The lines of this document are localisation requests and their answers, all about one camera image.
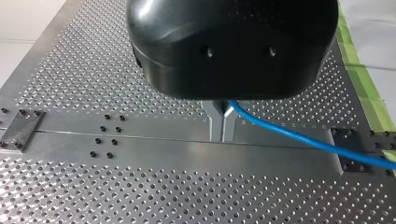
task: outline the blue wire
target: blue wire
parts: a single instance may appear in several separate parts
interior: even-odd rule
[[[292,138],[294,140],[297,140],[299,142],[305,143],[311,147],[316,147],[324,151],[328,151],[331,153],[336,153],[340,156],[347,157],[352,159],[353,161],[360,161],[365,164],[371,164],[375,166],[382,166],[390,170],[396,170],[396,162],[394,161],[387,161],[383,159],[379,159],[377,157],[371,157],[364,155],[362,153],[358,153],[355,151],[351,151],[346,148],[342,147],[335,147],[323,142],[320,142],[316,139],[313,139],[311,137],[305,136],[303,134],[294,132],[292,130],[282,128],[279,126],[276,126],[275,124],[272,124],[270,122],[264,121],[262,119],[257,119],[254,116],[250,115],[246,110],[244,110],[236,101],[230,101],[230,105],[235,109],[236,112],[238,112],[239,115],[241,115],[243,118],[247,119],[248,121],[257,124],[261,126],[264,129],[268,129],[270,131],[273,131],[275,133],[280,133],[283,134],[289,138]]]

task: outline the black robot head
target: black robot head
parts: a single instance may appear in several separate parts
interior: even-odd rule
[[[148,83],[189,99],[279,99],[318,76],[336,0],[130,0],[127,25]]]

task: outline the black screw head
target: black screw head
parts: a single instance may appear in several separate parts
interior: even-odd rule
[[[16,147],[16,148],[20,148],[21,146],[22,146],[22,144],[19,142],[14,143],[14,147]]]
[[[337,128],[332,129],[332,135],[336,135],[336,134],[338,134],[339,132],[340,132],[340,130],[337,129]]]
[[[392,175],[392,171],[391,170],[386,170],[385,171],[385,175]]]
[[[343,165],[343,171],[347,171],[349,170],[349,168],[350,168],[349,163]]]
[[[349,129],[349,131],[347,132],[348,135],[352,135],[354,133],[356,133],[355,129]]]
[[[363,164],[363,165],[361,165],[361,171],[366,171],[366,169],[367,169],[367,165],[365,165],[365,164]]]
[[[97,156],[96,152],[94,152],[94,151],[90,152],[90,155],[92,158],[95,158]]]
[[[107,152],[106,156],[107,156],[109,159],[111,159],[111,158],[113,158],[113,153]]]

